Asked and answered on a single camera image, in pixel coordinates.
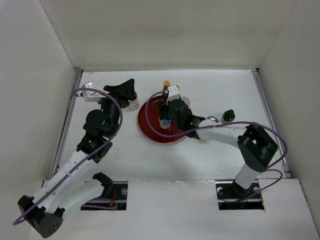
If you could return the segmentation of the blue label peppercorn jar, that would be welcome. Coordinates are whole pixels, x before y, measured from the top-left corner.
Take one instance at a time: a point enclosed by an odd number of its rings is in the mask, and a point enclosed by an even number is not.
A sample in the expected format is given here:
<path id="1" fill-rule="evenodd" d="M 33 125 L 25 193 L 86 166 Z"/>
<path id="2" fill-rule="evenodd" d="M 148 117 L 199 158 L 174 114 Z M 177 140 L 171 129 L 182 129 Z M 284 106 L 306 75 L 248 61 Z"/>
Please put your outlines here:
<path id="1" fill-rule="evenodd" d="M 159 126 L 164 129 L 164 130 L 167 130 L 171 127 L 171 120 L 170 119 L 163 119 L 163 120 L 160 120 L 159 122 Z"/>

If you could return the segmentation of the chrome top grinder jar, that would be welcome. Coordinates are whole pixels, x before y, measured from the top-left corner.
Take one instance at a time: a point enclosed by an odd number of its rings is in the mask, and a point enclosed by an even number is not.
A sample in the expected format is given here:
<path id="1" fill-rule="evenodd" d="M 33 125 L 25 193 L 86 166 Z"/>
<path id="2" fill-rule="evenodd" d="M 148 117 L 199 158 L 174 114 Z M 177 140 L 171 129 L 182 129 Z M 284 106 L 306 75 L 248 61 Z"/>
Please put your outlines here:
<path id="1" fill-rule="evenodd" d="M 219 121 L 219 119 L 217 118 L 217 117 L 215 117 L 215 116 L 208 116 L 208 117 L 206 117 L 206 119 L 207 120 L 209 120 L 209 121 L 211 121 L 211 122 L 214 122 L 214 123 L 219 123 L 220 121 Z"/>

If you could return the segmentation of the black cap spice jar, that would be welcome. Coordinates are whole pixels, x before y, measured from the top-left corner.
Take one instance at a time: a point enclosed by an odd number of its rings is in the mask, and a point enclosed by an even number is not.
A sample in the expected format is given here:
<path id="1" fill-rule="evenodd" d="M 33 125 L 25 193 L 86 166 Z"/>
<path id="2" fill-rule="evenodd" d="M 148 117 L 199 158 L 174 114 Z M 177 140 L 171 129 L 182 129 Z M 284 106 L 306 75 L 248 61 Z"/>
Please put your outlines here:
<path id="1" fill-rule="evenodd" d="M 220 119 L 222 124 L 232 123 L 236 118 L 236 114 L 233 109 L 226 110 Z"/>

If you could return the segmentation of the blue label jar silver lid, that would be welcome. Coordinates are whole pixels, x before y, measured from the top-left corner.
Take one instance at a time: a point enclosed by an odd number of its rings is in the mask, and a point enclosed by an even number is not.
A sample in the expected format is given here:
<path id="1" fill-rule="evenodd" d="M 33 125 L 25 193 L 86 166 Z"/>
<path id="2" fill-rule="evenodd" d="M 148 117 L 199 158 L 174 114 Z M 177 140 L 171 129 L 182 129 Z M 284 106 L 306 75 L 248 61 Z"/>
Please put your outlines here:
<path id="1" fill-rule="evenodd" d="M 180 99 L 181 99 L 188 107 L 190 107 L 191 101 L 190 101 L 190 99 L 189 99 L 188 97 L 183 96 L 183 97 L 181 97 Z"/>

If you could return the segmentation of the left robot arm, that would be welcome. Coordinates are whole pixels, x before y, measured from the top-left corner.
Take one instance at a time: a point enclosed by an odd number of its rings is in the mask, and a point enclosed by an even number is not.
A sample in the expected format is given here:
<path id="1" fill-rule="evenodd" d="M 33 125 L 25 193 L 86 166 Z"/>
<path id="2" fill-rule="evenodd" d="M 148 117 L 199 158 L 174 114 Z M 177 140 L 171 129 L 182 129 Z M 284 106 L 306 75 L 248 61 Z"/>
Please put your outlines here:
<path id="1" fill-rule="evenodd" d="M 26 221 L 44 239 L 62 226 L 71 206 L 82 206 L 96 197 L 105 200 L 112 195 L 113 181 L 102 172 L 94 174 L 83 190 L 74 194 L 71 191 L 111 149 L 123 123 L 122 110 L 138 100 L 133 78 L 119 85 L 105 85 L 102 90 L 88 82 L 75 89 L 73 95 L 85 102 L 98 103 L 100 108 L 87 114 L 85 134 L 65 165 L 38 192 L 24 195 L 17 202 L 21 216 L 13 224 Z"/>

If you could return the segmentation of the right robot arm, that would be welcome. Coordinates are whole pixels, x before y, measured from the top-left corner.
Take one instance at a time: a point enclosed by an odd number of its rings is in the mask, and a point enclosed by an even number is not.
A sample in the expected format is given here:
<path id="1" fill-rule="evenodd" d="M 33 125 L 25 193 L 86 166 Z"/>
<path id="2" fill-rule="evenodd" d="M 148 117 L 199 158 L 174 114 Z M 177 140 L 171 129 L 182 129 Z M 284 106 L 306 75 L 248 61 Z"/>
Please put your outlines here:
<path id="1" fill-rule="evenodd" d="M 160 119 L 172 120 L 185 136 L 201 141 L 216 141 L 240 150 L 244 164 L 232 182 L 232 192 L 245 197 L 260 173 L 267 170 L 278 150 L 278 145 L 263 127 L 249 124 L 245 127 L 226 125 L 193 115 L 181 99 L 158 104 Z"/>

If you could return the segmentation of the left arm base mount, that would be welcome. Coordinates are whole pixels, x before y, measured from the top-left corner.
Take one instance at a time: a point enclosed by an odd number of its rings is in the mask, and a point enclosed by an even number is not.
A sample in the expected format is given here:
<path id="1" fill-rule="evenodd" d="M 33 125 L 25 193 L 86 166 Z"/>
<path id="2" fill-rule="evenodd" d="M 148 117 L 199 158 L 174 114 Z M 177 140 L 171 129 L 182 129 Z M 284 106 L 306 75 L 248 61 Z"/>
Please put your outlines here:
<path id="1" fill-rule="evenodd" d="M 101 194 L 81 206 L 82 211 L 125 211 L 129 183 L 127 181 L 113 181 L 102 172 L 92 177 L 103 187 Z"/>

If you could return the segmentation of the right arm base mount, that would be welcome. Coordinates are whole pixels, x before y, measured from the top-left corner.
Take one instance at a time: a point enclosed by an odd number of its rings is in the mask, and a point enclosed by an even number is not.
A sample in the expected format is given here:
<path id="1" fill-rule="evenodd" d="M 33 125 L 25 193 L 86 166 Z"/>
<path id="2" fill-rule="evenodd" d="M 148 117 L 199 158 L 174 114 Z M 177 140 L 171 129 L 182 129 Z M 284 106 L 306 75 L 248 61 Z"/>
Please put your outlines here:
<path id="1" fill-rule="evenodd" d="M 215 182 L 219 210 L 264 210 L 262 195 L 256 192 L 260 185 L 255 180 L 248 189 L 237 188 L 232 181 Z"/>

